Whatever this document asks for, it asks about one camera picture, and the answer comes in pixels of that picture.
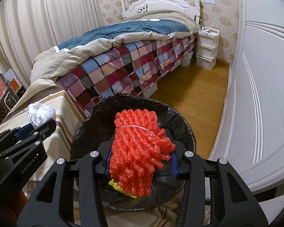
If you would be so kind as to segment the white paper ball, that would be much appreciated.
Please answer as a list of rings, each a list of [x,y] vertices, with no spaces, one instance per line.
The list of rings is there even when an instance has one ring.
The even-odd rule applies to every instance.
[[[39,128],[50,119],[56,120],[56,112],[49,105],[43,103],[31,103],[27,107],[27,119],[35,128]]]

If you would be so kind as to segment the red foam net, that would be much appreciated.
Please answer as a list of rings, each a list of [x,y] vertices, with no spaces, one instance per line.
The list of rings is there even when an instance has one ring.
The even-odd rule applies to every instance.
[[[176,146],[147,109],[123,110],[115,116],[109,184],[133,198],[151,195],[153,174],[171,159]]]

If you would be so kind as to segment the black trash bag bin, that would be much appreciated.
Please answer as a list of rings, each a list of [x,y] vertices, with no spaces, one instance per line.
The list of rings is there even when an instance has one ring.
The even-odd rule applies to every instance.
[[[71,159],[109,152],[100,180],[103,205],[139,212],[165,204],[183,189],[184,181],[174,176],[179,144],[196,151],[195,135],[179,112],[157,100],[117,94],[91,110],[76,132]]]

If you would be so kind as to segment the cardboard box with orange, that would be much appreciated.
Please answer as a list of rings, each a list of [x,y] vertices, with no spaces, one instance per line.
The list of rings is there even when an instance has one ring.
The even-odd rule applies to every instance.
[[[21,88],[22,83],[18,80],[12,69],[7,70],[4,74],[0,70],[0,99],[9,92],[18,101],[20,99],[18,92]]]

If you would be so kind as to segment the white wardrobe door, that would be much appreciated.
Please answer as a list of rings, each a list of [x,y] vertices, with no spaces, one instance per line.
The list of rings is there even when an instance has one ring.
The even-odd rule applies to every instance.
[[[239,31],[210,159],[226,158],[251,191],[284,181],[284,0],[239,0]]]

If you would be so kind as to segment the plaid bed sheet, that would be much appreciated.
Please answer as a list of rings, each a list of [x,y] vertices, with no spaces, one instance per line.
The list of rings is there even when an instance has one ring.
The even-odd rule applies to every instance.
[[[86,115],[101,98],[118,93],[143,96],[146,89],[181,64],[195,36],[141,40],[90,57],[57,80]]]

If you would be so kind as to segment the cream curtain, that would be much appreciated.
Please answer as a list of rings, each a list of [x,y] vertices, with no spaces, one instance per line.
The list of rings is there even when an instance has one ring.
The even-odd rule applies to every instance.
[[[0,51],[27,88],[38,54],[103,25],[98,0],[1,0]]]

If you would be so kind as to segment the blue beige duvet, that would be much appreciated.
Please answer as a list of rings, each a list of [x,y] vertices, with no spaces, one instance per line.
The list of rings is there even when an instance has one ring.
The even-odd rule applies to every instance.
[[[99,27],[41,52],[33,60],[30,81],[55,81],[92,56],[122,44],[141,40],[184,38],[200,31],[189,15],[173,10],[153,10],[122,22]]]

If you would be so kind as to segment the white plastic drawer unit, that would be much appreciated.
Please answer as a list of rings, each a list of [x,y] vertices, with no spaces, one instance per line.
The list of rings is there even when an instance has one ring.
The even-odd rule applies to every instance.
[[[215,66],[218,54],[220,31],[209,27],[202,27],[198,32],[196,65],[208,70]]]

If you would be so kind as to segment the white bed headboard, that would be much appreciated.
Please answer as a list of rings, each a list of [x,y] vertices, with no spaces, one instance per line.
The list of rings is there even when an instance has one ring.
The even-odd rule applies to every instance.
[[[122,18],[127,19],[134,15],[153,10],[173,10],[190,16],[197,24],[200,23],[200,0],[194,0],[191,6],[186,0],[128,0],[131,4],[126,8],[125,0],[121,0]]]

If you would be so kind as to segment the white wall switch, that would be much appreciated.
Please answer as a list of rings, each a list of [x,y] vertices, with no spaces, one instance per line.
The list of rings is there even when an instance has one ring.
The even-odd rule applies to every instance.
[[[201,0],[201,3],[215,5],[215,0]]]

